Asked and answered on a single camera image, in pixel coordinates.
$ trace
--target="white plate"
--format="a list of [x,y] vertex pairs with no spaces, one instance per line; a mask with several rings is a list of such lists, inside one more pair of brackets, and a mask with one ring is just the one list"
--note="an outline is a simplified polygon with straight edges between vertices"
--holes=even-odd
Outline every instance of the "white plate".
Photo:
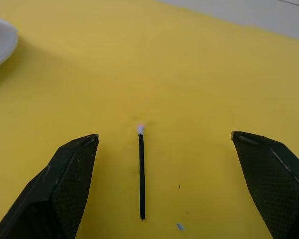
[[0,65],[12,55],[17,45],[17,29],[0,19]]

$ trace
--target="white wall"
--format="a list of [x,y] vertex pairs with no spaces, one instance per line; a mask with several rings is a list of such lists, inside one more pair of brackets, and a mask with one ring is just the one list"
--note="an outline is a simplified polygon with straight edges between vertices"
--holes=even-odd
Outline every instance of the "white wall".
[[160,0],[299,39],[299,6],[278,0]]

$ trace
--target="yellow surface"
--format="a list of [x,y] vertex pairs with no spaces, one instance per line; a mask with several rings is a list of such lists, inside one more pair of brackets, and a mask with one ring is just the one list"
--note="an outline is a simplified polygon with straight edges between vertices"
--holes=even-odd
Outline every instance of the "yellow surface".
[[149,0],[0,0],[0,17],[20,35],[0,67],[0,220],[59,146],[98,133],[78,239],[271,238],[230,133],[299,157],[299,41]]

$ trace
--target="small debris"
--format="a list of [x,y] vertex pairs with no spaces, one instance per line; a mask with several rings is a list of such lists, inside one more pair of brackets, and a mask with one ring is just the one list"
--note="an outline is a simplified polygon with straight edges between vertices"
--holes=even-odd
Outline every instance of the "small debris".
[[184,231],[185,230],[185,228],[183,227],[183,225],[181,223],[176,223],[176,225],[177,225],[177,227],[178,227],[178,229],[180,231]]

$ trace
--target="yellow table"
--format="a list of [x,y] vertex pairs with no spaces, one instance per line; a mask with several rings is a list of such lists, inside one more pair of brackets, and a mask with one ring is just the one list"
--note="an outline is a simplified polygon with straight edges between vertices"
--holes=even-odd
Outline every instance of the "yellow table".
[[20,36],[0,66],[0,220],[59,146],[98,133],[78,239],[271,238],[230,133],[299,157],[299,41],[151,0],[0,0],[0,17]]

